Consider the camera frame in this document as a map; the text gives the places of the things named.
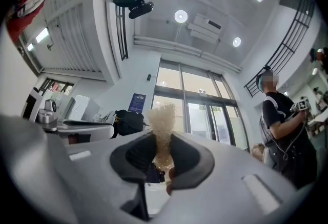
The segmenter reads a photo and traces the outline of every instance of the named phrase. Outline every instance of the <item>ceiling pipe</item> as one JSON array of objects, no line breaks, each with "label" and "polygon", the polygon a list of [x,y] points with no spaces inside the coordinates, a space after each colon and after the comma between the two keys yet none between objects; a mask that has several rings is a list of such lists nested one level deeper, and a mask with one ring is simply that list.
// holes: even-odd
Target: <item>ceiling pipe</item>
[{"label": "ceiling pipe", "polygon": [[180,48],[180,47],[170,47],[170,46],[165,46],[165,45],[159,45],[159,44],[156,44],[156,43],[150,43],[150,42],[144,42],[144,41],[139,41],[139,40],[135,40],[134,41],[134,44],[136,45],[142,45],[142,46],[147,46],[147,47],[153,47],[153,48],[160,48],[160,49],[164,49],[166,51],[174,51],[174,52],[179,52],[179,53],[183,53],[183,54],[188,54],[190,56],[193,56],[193,57],[197,57],[197,58],[201,58],[202,60],[205,60],[207,62],[210,62],[211,64],[219,67],[219,68],[225,68],[225,69],[228,69],[230,71],[233,71],[233,72],[236,72],[236,73],[239,73],[240,70],[236,69],[236,68],[233,68],[229,65],[226,65],[225,63],[220,63],[219,61],[217,61],[216,59],[213,59],[213,58],[210,58],[210,57],[207,57],[207,56],[204,56],[200,53],[195,53],[195,52],[191,52],[190,50],[187,50],[187,49],[183,49],[183,48]]},{"label": "ceiling pipe", "polygon": [[171,50],[173,50],[174,48],[176,48],[178,51],[183,51],[185,53],[190,54],[191,52],[193,52],[194,54],[196,53],[197,56],[204,58],[210,62],[213,62],[215,64],[219,64],[221,66],[224,66],[230,70],[233,70],[234,72],[239,73],[241,71],[241,68],[239,66],[236,66],[214,54],[210,54],[207,52],[204,52],[202,50],[199,50],[197,48],[191,47],[191,46],[186,46],[186,45],[182,45],[182,44],[178,44],[175,42],[171,42],[171,41],[167,41],[167,40],[162,40],[162,39],[156,39],[156,38],[150,38],[150,37],[144,37],[144,36],[134,36],[134,41],[136,42],[145,42],[145,43],[151,43],[152,46],[153,45],[157,45],[157,46],[161,46],[164,47],[167,45],[170,45],[172,47],[170,47]]}]

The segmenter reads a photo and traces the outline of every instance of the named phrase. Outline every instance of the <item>black metal railing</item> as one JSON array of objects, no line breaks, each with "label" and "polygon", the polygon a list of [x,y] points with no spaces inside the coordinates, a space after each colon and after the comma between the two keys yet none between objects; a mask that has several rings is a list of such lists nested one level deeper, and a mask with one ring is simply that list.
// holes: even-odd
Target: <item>black metal railing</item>
[{"label": "black metal railing", "polygon": [[[270,66],[274,74],[278,74],[284,68],[303,40],[309,28],[313,12],[314,2],[312,0],[299,0],[298,8],[291,26],[277,50],[263,66]],[[252,97],[259,92],[256,84],[256,77],[260,72],[261,70],[244,86]]]},{"label": "black metal railing", "polygon": [[116,29],[121,58],[129,58],[127,47],[127,35],[125,32],[125,8],[116,6]]}]

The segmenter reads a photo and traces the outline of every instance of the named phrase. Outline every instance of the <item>black bag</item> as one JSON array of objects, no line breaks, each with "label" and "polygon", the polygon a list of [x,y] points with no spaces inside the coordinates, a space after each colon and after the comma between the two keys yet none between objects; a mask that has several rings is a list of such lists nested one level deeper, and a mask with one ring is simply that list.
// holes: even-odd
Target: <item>black bag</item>
[{"label": "black bag", "polygon": [[141,132],[144,129],[144,116],[141,113],[136,112],[128,112],[127,110],[115,111],[116,117],[118,118],[116,126],[116,131],[114,133],[114,137],[116,137],[117,133],[126,136],[130,134],[134,134],[137,132]]}]

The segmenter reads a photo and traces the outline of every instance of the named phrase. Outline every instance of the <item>poster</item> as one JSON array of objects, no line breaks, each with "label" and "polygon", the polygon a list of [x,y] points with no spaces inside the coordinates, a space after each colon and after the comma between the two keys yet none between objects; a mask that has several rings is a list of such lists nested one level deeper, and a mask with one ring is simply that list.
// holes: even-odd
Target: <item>poster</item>
[{"label": "poster", "polygon": [[142,113],[142,110],[143,110],[144,104],[145,104],[145,100],[146,100],[145,95],[133,94],[128,111]]}]

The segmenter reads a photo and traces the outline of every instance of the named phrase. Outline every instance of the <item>man holding device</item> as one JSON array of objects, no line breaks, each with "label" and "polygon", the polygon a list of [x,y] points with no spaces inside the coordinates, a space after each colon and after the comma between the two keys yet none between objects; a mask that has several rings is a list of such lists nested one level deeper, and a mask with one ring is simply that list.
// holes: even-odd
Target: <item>man holding device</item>
[{"label": "man holding device", "polygon": [[303,124],[307,112],[292,113],[294,103],[277,92],[277,83],[269,67],[264,67],[256,77],[256,85],[266,95],[260,121],[263,142],[274,162],[273,168],[300,189],[316,179],[316,151]]}]

